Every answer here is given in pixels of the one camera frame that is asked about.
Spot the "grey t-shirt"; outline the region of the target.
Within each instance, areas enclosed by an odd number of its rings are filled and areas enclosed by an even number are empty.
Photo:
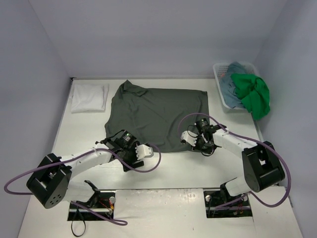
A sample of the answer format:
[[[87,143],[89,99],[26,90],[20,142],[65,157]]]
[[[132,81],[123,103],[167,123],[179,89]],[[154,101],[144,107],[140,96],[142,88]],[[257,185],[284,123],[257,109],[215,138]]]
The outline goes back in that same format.
[[[189,144],[181,144],[180,134],[203,114],[209,114],[206,91],[143,88],[125,81],[112,98],[105,131],[113,136],[124,129],[162,153],[189,151]]]

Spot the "white t-shirt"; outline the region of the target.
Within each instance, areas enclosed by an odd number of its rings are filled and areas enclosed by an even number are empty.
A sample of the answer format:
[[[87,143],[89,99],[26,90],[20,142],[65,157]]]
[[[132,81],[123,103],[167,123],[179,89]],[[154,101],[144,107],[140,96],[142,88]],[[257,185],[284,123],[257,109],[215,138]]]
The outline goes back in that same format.
[[[75,113],[104,112],[109,85],[76,84],[70,111]]]

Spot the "green t-shirt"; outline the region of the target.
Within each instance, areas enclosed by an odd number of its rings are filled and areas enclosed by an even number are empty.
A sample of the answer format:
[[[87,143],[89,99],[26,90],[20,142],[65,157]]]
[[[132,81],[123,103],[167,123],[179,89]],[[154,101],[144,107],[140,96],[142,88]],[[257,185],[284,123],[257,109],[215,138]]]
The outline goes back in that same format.
[[[254,120],[270,112],[270,91],[265,81],[254,74],[232,74],[236,95]]]

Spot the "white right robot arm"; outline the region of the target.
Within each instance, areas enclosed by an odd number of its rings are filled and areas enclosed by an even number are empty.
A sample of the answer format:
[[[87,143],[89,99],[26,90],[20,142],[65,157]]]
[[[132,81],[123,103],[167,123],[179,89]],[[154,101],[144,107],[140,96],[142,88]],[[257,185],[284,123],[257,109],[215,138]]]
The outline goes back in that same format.
[[[223,148],[242,160],[243,175],[220,186],[219,198],[231,204],[244,193],[260,192],[285,179],[285,172],[278,157],[272,153],[273,145],[235,137],[219,125],[210,125],[206,118],[194,123],[198,133],[188,132],[193,151],[211,156],[217,148]]]

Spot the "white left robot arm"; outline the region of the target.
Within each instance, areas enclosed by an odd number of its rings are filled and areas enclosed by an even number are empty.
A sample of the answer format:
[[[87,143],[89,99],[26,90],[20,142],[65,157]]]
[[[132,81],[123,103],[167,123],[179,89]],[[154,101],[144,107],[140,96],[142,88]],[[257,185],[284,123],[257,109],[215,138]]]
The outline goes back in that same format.
[[[95,147],[78,155],[58,157],[46,155],[39,169],[28,179],[26,186],[46,208],[50,209],[61,201],[75,201],[88,208],[97,206],[100,190],[89,180],[75,182],[74,177],[98,165],[112,162],[119,157],[125,172],[144,165],[144,158],[153,155],[149,144],[141,144],[126,130],[120,137],[111,136],[97,141]]]

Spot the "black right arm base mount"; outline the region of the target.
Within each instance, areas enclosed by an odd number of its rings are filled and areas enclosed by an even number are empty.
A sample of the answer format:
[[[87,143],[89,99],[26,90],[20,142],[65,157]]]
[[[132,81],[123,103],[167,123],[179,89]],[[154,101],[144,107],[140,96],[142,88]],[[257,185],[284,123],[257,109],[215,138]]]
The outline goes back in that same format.
[[[248,196],[245,194],[232,197],[228,192],[218,188],[204,189],[203,197],[208,219],[253,216]]]

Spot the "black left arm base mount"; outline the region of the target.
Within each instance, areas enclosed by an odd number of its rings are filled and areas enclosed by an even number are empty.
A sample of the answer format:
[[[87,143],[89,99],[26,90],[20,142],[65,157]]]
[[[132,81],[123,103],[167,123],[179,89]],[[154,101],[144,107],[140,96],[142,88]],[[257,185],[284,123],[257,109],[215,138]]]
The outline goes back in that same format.
[[[101,216],[113,219],[115,204],[115,191],[102,190],[98,201],[89,208]],[[67,221],[102,221],[101,218],[91,214],[89,211],[69,204]]]

